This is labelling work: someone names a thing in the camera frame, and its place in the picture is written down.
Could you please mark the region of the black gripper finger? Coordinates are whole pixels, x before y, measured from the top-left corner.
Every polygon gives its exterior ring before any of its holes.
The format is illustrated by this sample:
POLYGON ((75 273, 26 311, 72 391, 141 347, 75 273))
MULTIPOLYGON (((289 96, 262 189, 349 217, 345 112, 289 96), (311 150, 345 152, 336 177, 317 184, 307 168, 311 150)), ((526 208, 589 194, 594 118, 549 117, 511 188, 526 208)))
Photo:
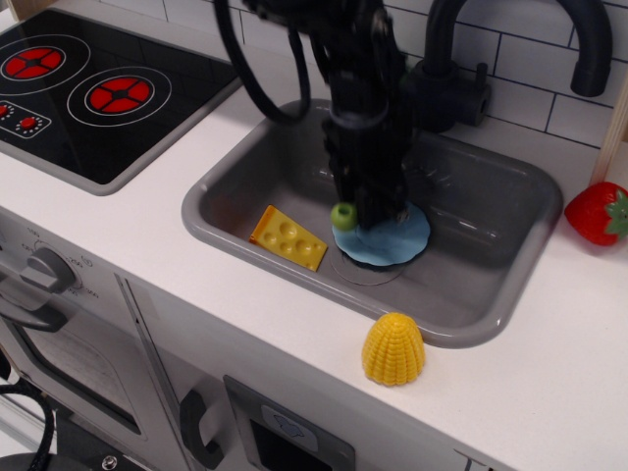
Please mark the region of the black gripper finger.
POLYGON ((355 193, 358 226, 370 230, 388 220, 403 219, 406 212, 406 201, 385 198, 368 188, 358 188, 355 193))

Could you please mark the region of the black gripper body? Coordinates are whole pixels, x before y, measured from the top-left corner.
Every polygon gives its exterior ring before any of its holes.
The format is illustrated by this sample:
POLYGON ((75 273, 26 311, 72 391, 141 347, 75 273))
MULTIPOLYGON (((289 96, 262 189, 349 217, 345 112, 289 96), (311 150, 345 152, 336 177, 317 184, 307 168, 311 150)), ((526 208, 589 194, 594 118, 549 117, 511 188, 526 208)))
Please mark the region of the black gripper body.
POLYGON ((382 206, 403 205, 407 184, 402 159, 413 140, 412 111, 368 117, 332 110, 323 131, 339 200, 371 198, 382 206))

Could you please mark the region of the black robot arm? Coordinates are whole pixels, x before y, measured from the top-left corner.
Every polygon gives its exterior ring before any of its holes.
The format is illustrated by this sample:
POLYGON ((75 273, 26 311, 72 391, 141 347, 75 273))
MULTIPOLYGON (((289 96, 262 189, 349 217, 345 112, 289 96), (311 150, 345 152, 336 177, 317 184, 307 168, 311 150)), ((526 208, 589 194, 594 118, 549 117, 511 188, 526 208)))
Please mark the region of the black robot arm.
POLYGON ((260 19, 309 36, 331 93, 324 145, 340 201, 355 205, 369 230, 401 214, 402 159, 413 138, 402 91, 406 60, 380 1, 248 1, 260 19))

